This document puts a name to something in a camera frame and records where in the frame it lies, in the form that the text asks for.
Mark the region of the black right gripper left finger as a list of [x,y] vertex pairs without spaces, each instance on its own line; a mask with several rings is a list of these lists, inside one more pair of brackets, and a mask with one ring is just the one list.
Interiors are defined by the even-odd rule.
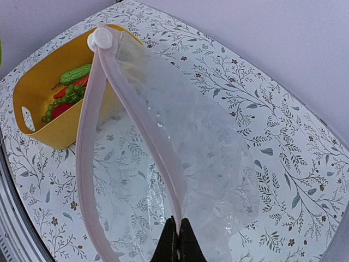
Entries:
[[177,228],[173,216],[166,220],[159,242],[150,262],[177,262]]

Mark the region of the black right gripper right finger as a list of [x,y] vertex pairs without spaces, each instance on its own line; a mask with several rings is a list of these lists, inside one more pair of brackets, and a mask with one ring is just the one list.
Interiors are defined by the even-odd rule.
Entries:
[[207,262],[187,218],[181,221],[178,251],[181,262]]

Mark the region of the clear zip top bag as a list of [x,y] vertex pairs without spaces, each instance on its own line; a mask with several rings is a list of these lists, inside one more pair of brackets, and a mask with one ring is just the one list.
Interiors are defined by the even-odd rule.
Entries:
[[76,141],[80,209],[102,261],[150,261],[187,218],[207,261],[232,261],[260,204],[232,117],[127,32],[98,26]]

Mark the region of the yellow plastic basket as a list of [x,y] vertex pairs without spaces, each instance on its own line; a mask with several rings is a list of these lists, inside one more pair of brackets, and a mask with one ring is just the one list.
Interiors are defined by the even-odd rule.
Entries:
[[46,56],[18,81],[13,92],[13,107],[19,130],[30,138],[49,147],[63,149],[76,141],[78,118],[60,116],[44,124],[41,117],[53,102],[53,96],[64,85],[59,83],[62,74],[92,63],[94,53],[88,46],[89,30]]

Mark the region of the green apple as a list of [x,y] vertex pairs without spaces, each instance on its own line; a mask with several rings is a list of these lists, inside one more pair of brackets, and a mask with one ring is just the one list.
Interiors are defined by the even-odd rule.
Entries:
[[2,68],[2,61],[3,61],[3,47],[2,47],[2,40],[0,39],[0,69]]

